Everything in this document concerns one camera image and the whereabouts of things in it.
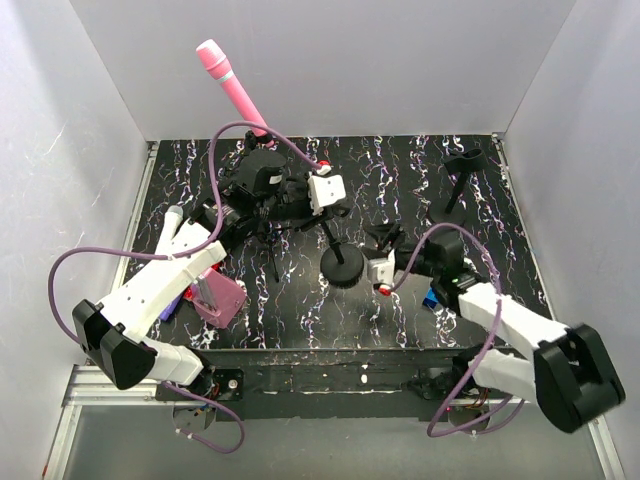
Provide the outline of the black round-base stand white mic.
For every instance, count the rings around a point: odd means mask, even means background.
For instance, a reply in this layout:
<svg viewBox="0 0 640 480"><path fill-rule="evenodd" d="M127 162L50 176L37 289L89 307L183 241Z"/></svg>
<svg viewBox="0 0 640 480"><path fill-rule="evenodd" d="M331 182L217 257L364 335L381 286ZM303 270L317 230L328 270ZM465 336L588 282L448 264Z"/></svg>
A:
<svg viewBox="0 0 640 480"><path fill-rule="evenodd" d="M326 221L322 221L320 226L328 240L328 248L320 260L321 274L333 287L354 287L364 271L364 258L360 249L353 244L339 241Z"/></svg>

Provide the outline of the black round-base stand purple mic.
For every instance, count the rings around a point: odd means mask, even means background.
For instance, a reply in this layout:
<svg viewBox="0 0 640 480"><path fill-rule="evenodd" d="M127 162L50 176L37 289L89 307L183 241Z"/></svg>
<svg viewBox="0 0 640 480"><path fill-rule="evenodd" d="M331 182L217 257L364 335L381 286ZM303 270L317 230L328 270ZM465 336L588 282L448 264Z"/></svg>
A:
<svg viewBox="0 0 640 480"><path fill-rule="evenodd" d="M444 166L448 175L454 175L456 180L448 196L430 202L427 217L432 224L453 223L459 226L465 224L467 213L461 203L462 194L470 177L484 170L487 165L486 155L480 148L457 153L445 161Z"/></svg>

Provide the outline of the white microphone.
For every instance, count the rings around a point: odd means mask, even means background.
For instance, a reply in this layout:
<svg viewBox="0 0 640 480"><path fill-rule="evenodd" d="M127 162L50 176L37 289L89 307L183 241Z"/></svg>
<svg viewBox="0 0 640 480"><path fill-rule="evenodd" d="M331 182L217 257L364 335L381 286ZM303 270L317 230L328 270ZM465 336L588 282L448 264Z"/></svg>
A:
<svg viewBox="0 0 640 480"><path fill-rule="evenodd" d="M163 216L162 229L155 248L156 255L164 255L169 252L172 240L183 220L183 209L177 205L171 205Z"/></svg>

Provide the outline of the purple microphone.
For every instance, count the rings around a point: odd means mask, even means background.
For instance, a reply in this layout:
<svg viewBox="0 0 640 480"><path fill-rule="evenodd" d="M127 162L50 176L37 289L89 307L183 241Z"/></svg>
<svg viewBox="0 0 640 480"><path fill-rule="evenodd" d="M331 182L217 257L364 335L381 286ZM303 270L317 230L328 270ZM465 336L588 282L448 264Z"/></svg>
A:
<svg viewBox="0 0 640 480"><path fill-rule="evenodd" d="M162 322L166 322L169 320L169 318L171 317L171 315L173 314L173 312L175 311L175 309L177 308L177 306L179 305L180 301L182 300L182 296L177 296L176 298L174 298L164 309L163 311L160 313L160 315L158 316L158 318L162 321Z"/></svg>

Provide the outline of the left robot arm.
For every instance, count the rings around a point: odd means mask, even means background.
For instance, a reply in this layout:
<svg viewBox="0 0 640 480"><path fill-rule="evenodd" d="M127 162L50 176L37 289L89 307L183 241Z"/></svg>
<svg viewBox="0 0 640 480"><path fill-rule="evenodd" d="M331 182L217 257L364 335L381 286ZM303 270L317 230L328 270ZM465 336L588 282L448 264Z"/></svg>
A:
<svg viewBox="0 0 640 480"><path fill-rule="evenodd" d="M204 360L185 346L148 338L170 302L192 284L208 293L205 305L215 319L229 321L246 295L241 286L214 273L245 240L270 221L299 220L304 228L324 224L346 199L343 178L328 163L305 178L284 178L285 158L268 149L245 155L212 200L164 238L160 252L119 289L97 303L79 302L72 311L81 349L120 390L145 379L178 384L193 400L205 398L213 377Z"/></svg>

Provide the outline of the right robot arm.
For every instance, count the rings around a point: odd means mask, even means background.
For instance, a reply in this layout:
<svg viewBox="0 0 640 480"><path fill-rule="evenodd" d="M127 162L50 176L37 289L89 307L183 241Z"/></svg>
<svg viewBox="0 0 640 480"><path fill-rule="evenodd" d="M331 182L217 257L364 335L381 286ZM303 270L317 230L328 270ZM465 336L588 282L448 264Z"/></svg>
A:
<svg viewBox="0 0 640 480"><path fill-rule="evenodd" d="M397 223L366 228L375 241L365 247L367 277L389 296L411 275L431 281L430 305L439 304L488 332L480 345L452 361L449 372L413 381L421 393L443 395L443 414L459 394L497 390L537 405L565 433L623 404L626 392L599 333L548 319L503 294L495 269L484 277L466 264L465 240L474 236L452 223L431 226L418 243L405 240Z"/></svg>

